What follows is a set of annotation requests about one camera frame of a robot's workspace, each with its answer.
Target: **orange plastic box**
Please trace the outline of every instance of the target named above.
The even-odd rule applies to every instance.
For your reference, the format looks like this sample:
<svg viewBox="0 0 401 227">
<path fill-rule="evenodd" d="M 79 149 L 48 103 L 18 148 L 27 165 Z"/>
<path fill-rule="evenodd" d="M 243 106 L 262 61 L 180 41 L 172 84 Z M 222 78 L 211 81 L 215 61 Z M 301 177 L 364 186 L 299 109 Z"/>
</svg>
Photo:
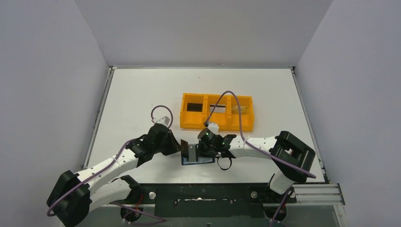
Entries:
<svg viewBox="0 0 401 227">
<path fill-rule="evenodd" d="M 180 112 L 180 127 L 184 129 L 204 129 L 206 121 L 220 95 L 184 93 Z M 241 106 L 242 129 L 253 129 L 253 103 L 250 96 L 237 96 Z M 233 96 L 223 96 L 215 109 L 211 122 L 222 131 L 239 131 L 238 105 Z"/>
</svg>

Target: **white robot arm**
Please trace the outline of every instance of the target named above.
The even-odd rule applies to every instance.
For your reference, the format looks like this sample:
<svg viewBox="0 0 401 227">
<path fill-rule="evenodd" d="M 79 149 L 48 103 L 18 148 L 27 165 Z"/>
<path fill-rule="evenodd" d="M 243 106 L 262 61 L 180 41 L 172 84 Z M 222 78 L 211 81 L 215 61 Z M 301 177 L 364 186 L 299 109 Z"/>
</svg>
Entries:
<svg viewBox="0 0 401 227">
<path fill-rule="evenodd" d="M 234 134 L 221 137 L 214 133 L 217 130 L 215 124 L 209 124 L 199 133 L 196 155 L 230 159 L 239 157 L 272 159 L 279 171 L 273 176 L 269 187 L 278 194 L 283 194 L 295 182 L 305 183 L 307 177 L 312 175 L 309 170 L 315 151 L 288 131 L 281 131 L 280 135 L 275 137 L 243 140 Z"/>
<path fill-rule="evenodd" d="M 56 215 L 66 227 L 74 227 L 97 207 L 124 200 L 130 197 L 130 193 L 139 193 L 140 185 L 130 176 L 118 178 L 121 174 L 150 161 L 156 153 L 167 156 L 188 150 L 178 144 L 167 127 L 167 117 L 158 121 L 153 119 L 153 122 L 155 124 L 147 134 L 128 141 L 117 155 L 75 174 L 71 171 L 63 173 L 47 200 L 48 216 Z M 307 175 L 302 171 L 308 173 L 315 152 L 291 133 L 282 131 L 276 137 L 245 138 L 244 141 L 234 134 L 221 137 L 215 134 L 217 131 L 218 126 L 211 123 L 199 133 L 196 155 L 230 159 L 272 159 L 280 171 L 274 175 L 268 186 L 278 194 L 283 194 L 294 182 L 306 181 Z"/>
<path fill-rule="evenodd" d="M 91 210 L 126 199 L 139 184 L 130 176 L 116 177 L 150 161 L 157 153 L 167 156 L 181 151 L 182 147 L 167 127 L 169 121 L 167 117 L 156 121 L 147 134 L 129 140 L 117 155 L 92 168 L 61 174 L 47 200 L 47 215 L 57 216 L 66 227 L 73 227 Z"/>
</svg>

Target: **black strap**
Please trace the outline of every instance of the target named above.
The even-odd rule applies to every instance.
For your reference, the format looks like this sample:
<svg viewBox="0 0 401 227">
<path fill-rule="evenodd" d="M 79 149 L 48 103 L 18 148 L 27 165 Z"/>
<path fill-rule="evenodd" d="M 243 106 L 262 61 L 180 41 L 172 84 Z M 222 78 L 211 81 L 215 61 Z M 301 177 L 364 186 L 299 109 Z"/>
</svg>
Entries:
<svg viewBox="0 0 401 227">
<path fill-rule="evenodd" d="M 218 157 L 217 158 L 217 165 L 220 167 L 220 169 L 221 170 L 223 170 L 223 171 L 226 171 L 226 170 L 228 170 L 229 168 L 231 168 L 231 165 L 233 164 L 233 160 L 229 157 L 228 159 L 230 159 L 230 166 L 227 168 L 227 169 L 224 169 L 224 168 L 222 168 L 221 166 L 220 166 L 220 164 L 218 163 L 218 160 L 219 160 L 220 158 Z"/>
<path fill-rule="evenodd" d="M 270 180 L 269 180 L 269 183 L 267 184 L 267 186 L 268 186 L 269 188 L 270 188 L 271 180 L 273 180 L 274 175 L 275 175 L 275 174 L 273 174 L 273 175 L 271 176 L 271 178 L 270 178 Z"/>
</svg>

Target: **metal frame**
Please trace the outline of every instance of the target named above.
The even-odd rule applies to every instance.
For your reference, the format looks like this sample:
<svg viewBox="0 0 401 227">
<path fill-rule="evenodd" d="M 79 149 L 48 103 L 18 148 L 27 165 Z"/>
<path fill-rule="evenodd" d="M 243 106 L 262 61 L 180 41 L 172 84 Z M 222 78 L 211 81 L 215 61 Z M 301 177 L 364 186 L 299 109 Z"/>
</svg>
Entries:
<svg viewBox="0 0 401 227">
<path fill-rule="evenodd" d="M 228 66 L 223 66 L 222 64 L 214 64 L 214 65 L 210 65 L 210 66 L 204 66 L 204 67 L 153 67 L 153 66 L 112 66 L 109 69 L 109 73 L 107 76 L 107 80 L 105 83 L 105 88 L 103 91 L 103 95 L 102 95 L 102 99 L 101 99 L 101 103 L 99 106 L 99 110 L 98 110 L 98 114 L 96 116 L 96 121 L 95 121 L 95 125 L 94 125 L 94 131 L 92 134 L 92 138 L 90 140 L 90 144 L 88 147 L 88 151 L 87 151 L 87 155 L 85 157 L 85 161 L 83 164 L 83 169 L 87 168 L 87 165 L 89 163 L 89 159 L 92 153 L 92 149 L 93 149 L 93 144 L 95 142 L 96 139 L 96 134 L 97 134 L 97 130 L 99 127 L 99 123 L 102 117 L 102 113 L 103 113 L 103 108 L 107 99 L 107 94 L 108 91 L 110 89 L 110 85 L 113 79 L 113 74 L 114 71 L 116 69 L 136 69 L 136 68 L 140 68 L 140 69 L 183 69 L 183 68 L 193 68 L 193 69 L 199 69 L 199 68 L 205 68 L 205 69 L 221 69 L 221 68 L 233 68 L 233 69 L 243 69 L 243 68 L 267 68 L 267 67 L 228 67 Z M 296 76 L 295 76 L 295 72 L 294 72 L 294 67 L 289 67 L 294 79 L 294 83 L 298 92 L 298 96 L 299 99 L 301 101 L 301 105 L 305 114 L 305 118 L 308 124 L 308 128 L 309 131 L 311 133 L 311 137 L 312 137 L 312 141 L 314 143 L 314 148 L 315 151 L 317 153 L 317 157 L 319 158 L 319 163 L 320 166 L 322 168 L 323 174 L 326 176 L 326 172 L 324 169 L 324 164 L 316 143 L 316 139 L 314 136 L 314 132 L 313 129 L 311 127 L 311 123 L 309 121 L 309 117 L 308 114 L 306 112 L 305 109 L 305 105 L 304 102 L 302 100 L 302 96 L 300 94 L 299 88 L 298 88 L 298 83 L 296 81 Z M 342 196 L 342 192 L 340 189 L 340 185 L 339 184 L 296 184 L 294 185 L 294 189 L 295 189 L 295 194 L 297 197 L 297 203 L 289 203 L 288 206 L 334 206 L 335 208 L 335 212 L 336 212 L 336 216 L 339 222 L 339 226 L 340 227 L 347 227 L 348 223 L 347 223 L 347 218 L 345 216 L 345 211 L 343 208 L 343 205 L 345 205 L 344 202 L 344 198 Z M 278 206 L 278 204 L 263 204 L 264 206 Z M 154 207 L 154 204 L 143 204 L 140 205 L 139 207 Z"/>
<path fill-rule="evenodd" d="M 106 79 L 105 87 L 103 89 L 102 99 L 100 100 L 99 109 L 97 111 L 97 116 L 96 116 L 96 119 L 95 119 L 95 125 L 93 126 L 92 137 L 90 138 L 89 147 L 88 147 L 88 150 L 87 150 L 87 155 L 85 156 L 85 161 L 84 161 L 82 169 L 87 169 L 87 166 L 89 164 L 90 155 L 92 154 L 92 149 L 93 149 L 93 145 L 95 143 L 97 130 L 99 129 L 100 119 L 102 118 L 103 109 L 105 107 L 107 94 L 109 93 L 109 89 L 110 89 L 110 85 L 112 83 L 112 79 L 113 79 L 113 75 L 114 75 L 114 70 L 115 69 L 116 69 L 116 67 L 110 67 L 109 68 L 109 72 L 107 74 L 107 79 Z"/>
</svg>

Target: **bolt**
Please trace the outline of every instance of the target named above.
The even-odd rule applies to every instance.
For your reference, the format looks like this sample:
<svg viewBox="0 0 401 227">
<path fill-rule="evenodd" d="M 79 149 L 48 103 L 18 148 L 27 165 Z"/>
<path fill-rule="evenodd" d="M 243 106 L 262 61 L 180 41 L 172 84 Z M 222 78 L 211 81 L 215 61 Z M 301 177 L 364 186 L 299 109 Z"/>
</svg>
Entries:
<svg viewBox="0 0 401 227">
<path fill-rule="evenodd" d="M 154 200 L 156 198 L 155 192 L 149 192 L 149 199 Z"/>
<path fill-rule="evenodd" d="M 256 199 L 257 197 L 258 197 L 258 193 L 257 192 L 255 192 L 255 191 L 251 192 L 251 198 L 252 199 Z"/>
</svg>

